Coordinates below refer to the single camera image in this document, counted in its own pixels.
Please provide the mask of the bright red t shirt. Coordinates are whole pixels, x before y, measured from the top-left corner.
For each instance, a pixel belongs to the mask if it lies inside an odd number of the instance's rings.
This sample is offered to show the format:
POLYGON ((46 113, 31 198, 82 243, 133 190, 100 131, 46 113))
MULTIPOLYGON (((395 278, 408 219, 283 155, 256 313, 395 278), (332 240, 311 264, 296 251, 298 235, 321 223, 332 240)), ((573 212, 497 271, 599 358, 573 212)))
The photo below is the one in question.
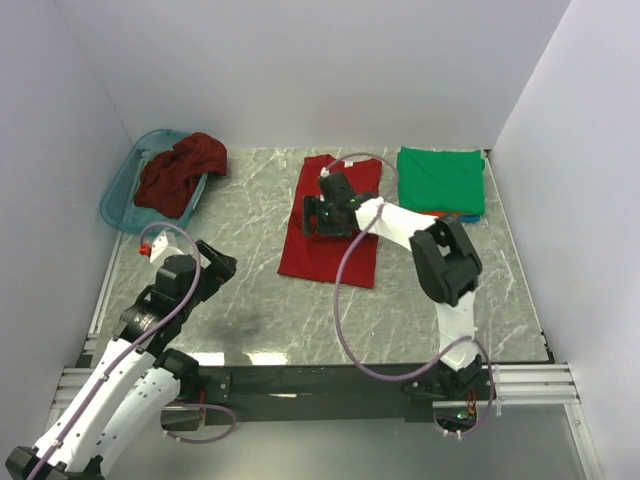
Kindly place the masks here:
MULTIPOLYGON (((327 237, 317 233, 312 236, 303 236, 301 231, 303 198, 320 194, 318 178, 323 167, 330 167, 333 172, 344 172, 357 193, 376 193, 379 191, 382 165, 377 160, 368 159, 352 167, 346 167, 329 154, 304 159, 288 219, 278 273, 304 280, 333 283, 340 261, 355 236, 327 237)), ((367 235, 351 254, 344 268, 341 282, 355 287, 373 288, 377 248, 378 238, 371 234, 367 235)))

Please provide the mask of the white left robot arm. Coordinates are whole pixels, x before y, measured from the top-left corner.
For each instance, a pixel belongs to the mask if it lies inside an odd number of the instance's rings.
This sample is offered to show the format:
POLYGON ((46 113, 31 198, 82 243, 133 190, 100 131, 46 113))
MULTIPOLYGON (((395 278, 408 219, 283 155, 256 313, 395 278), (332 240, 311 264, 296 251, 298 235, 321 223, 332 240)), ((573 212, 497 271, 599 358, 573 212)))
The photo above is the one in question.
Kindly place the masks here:
POLYGON ((199 363, 169 348, 191 311, 236 273, 235 258, 198 240, 183 253, 166 235, 140 252, 157 266, 155 280, 120 316, 89 379, 54 425, 31 447, 16 447, 5 467, 14 479, 102 479, 127 444, 166 406, 202 420, 226 415, 229 377, 213 398, 199 363))

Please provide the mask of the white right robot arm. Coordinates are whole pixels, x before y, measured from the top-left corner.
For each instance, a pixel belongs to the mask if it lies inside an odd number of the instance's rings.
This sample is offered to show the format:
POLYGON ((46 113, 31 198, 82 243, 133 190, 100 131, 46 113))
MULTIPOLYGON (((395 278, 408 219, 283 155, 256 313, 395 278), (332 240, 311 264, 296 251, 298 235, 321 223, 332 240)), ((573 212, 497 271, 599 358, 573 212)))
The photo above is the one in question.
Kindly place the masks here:
POLYGON ((433 217, 393 205, 383 197, 356 193, 342 172, 324 173, 320 193, 302 201, 302 232, 327 237, 351 237, 338 270, 344 272, 351 254, 368 234, 409 251, 417 279, 436 307, 439 353, 413 372, 391 375, 362 364, 338 337, 354 366, 385 382, 403 382, 430 400, 460 399, 476 388, 487 354, 475 339, 474 301, 483 266, 460 221, 433 217))

